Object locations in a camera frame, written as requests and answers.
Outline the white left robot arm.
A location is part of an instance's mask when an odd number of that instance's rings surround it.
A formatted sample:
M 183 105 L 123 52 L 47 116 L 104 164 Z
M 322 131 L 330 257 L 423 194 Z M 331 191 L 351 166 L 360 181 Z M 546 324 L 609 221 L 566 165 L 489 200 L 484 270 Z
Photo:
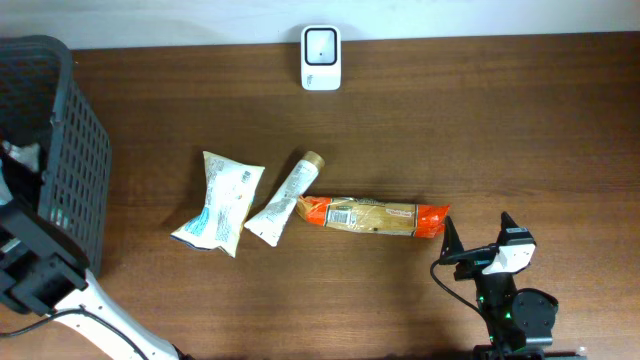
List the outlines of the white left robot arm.
M 1 303 L 41 319 L 2 338 L 60 322 L 113 359 L 189 359 L 135 321 L 99 285 L 82 249 L 19 192 L 39 186 L 40 146 L 1 142 Z

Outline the white cream tube gold cap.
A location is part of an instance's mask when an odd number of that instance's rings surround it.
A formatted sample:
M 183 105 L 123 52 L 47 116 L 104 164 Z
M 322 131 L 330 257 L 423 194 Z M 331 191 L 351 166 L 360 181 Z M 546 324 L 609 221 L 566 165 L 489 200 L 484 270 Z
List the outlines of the white cream tube gold cap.
M 265 208 L 249 219 L 244 227 L 271 247 L 276 247 L 297 199 L 315 181 L 324 165 L 325 160 L 319 154 L 307 151 Z

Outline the white snack bag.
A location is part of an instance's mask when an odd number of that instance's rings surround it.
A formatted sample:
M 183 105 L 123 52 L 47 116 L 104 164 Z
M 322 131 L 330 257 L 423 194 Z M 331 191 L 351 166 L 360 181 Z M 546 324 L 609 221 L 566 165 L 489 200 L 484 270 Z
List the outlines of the white snack bag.
M 232 258 L 265 170 L 204 151 L 206 192 L 203 209 L 170 235 L 196 249 L 221 249 Z

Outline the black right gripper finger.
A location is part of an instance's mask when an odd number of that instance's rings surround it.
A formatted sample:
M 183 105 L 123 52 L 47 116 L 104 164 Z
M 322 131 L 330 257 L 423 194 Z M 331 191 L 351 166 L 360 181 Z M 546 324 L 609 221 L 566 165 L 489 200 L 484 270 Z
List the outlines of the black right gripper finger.
M 462 253 L 464 251 L 464 247 L 450 216 L 445 218 L 444 225 L 445 231 L 440 255 L 454 256 Z
M 501 230 L 507 231 L 508 229 L 519 229 L 519 226 L 506 211 L 503 211 L 501 213 Z

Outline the orange spaghetti packet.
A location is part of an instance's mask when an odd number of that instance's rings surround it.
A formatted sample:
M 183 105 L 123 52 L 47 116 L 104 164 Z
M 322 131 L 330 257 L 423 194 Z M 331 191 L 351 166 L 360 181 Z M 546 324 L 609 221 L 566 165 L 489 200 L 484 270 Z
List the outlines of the orange spaghetti packet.
M 445 230 L 449 205 L 301 196 L 296 212 L 308 223 L 355 233 L 434 238 Z

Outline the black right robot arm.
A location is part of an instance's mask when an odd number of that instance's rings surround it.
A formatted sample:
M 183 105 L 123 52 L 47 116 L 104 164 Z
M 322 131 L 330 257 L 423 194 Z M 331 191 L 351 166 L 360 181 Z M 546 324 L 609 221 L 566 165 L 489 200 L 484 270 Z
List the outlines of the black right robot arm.
M 473 359 L 581 359 L 577 352 L 551 352 L 552 329 L 559 301 L 534 288 L 516 287 L 514 276 L 530 264 L 537 244 L 532 233 L 501 214 L 497 240 L 486 246 L 463 247 L 453 220 L 444 219 L 440 256 L 430 266 L 432 279 L 450 296 L 477 313 L 486 325 L 490 343 L 477 345 Z M 473 303 L 446 286 L 435 274 L 438 266 L 455 267 L 456 281 L 471 280 L 476 287 Z

